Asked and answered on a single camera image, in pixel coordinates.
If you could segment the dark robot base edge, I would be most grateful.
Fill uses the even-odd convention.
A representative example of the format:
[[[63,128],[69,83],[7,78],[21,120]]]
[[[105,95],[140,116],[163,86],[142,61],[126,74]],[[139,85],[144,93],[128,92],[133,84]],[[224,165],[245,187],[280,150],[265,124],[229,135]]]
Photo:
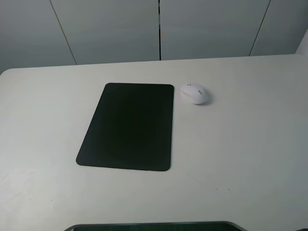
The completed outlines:
[[[66,231],[244,231],[227,221],[126,224],[79,224]]]

